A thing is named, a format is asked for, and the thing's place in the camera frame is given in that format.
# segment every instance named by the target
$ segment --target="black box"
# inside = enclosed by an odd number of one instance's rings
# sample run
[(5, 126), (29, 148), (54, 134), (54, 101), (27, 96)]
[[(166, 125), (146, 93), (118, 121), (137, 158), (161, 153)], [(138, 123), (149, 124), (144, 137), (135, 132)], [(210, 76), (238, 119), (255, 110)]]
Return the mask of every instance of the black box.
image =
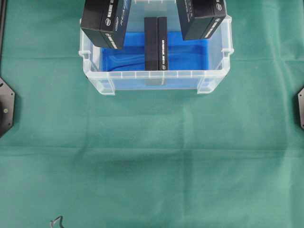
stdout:
[(157, 18), (144, 19), (144, 69), (158, 70)]
[(176, 0), (184, 40), (210, 38), (226, 17), (224, 0)]
[(167, 18), (158, 18), (158, 70), (168, 70)]
[(86, 0), (81, 29), (101, 48), (122, 49), (131, 0)]

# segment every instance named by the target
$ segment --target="black mount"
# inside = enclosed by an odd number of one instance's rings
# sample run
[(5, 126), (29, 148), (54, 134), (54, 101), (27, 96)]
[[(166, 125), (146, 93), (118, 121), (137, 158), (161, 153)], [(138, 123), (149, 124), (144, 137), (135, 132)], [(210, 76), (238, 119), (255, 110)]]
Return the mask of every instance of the black mount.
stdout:
[[(0, 8), (0, 64), (7, 0), (1, 0)], [(13, 126), (15, 92), (0, 78), (0, 137)]]

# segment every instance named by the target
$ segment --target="green fabric backdrop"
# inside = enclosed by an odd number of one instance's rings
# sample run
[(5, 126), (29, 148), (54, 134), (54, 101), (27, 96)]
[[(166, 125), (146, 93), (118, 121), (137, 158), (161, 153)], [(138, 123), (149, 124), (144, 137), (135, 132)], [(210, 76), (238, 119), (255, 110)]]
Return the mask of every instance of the green fabric backdrop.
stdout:
[(303, 0), (227, 0), (235, 53), (210, 95), (98, 94), (79, 46), (83, 0), (9, 0), (0, 139), (6, 228), (304, 227)]

